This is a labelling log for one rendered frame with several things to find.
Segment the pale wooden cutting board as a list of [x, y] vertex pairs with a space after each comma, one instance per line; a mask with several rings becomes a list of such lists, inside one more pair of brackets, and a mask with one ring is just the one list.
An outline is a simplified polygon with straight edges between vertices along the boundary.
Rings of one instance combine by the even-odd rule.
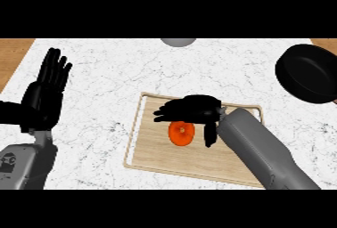
[[154, 122], [152, 112], [173, 97], [140, 93], [124, 155], [124, 167], [188, 176], [253, 187], [261, 184], [222, 139], [204, 146], [204, 125], [195, 125], [188, 146], [176, 146], [168, 138], [168, 122]]

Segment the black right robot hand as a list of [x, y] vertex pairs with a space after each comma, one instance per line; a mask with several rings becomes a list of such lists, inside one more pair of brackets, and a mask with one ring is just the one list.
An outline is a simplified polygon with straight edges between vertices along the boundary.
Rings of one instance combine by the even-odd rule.
[[185, 121], [204, 125], [204, 143], [210, 148], [217, 141], [216, 123], [220, 121], [222, 101], [204, 94], [188, 95], [168, 101], [152, 112], [155, 122]]

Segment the black pot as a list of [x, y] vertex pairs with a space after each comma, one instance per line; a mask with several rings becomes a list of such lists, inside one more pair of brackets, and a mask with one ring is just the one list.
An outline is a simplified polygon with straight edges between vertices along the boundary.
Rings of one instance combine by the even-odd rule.
[[292, 45], [275, 63], [284, 90], [301, 101], [337, 101], [337, 55], [316, 45]]

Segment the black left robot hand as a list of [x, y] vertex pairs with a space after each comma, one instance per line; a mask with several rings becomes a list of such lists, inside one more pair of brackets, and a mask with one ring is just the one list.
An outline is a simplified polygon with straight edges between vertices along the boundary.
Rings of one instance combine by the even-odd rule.
[[19, 125], [21, 132], [50, 131], [57, 123], [63, 91], [72, 64], [50, 48], [41, 62], [37, 80], [29, 83], [21, 103], [0, 101], [0, 124]]

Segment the grey rounded object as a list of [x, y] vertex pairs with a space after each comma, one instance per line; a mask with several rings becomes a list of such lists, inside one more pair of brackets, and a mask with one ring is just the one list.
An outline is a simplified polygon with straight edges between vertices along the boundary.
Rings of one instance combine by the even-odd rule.
[[171, 47], [189, 46], [195, 41], [195, 38], [162, 38], [162, 42]]

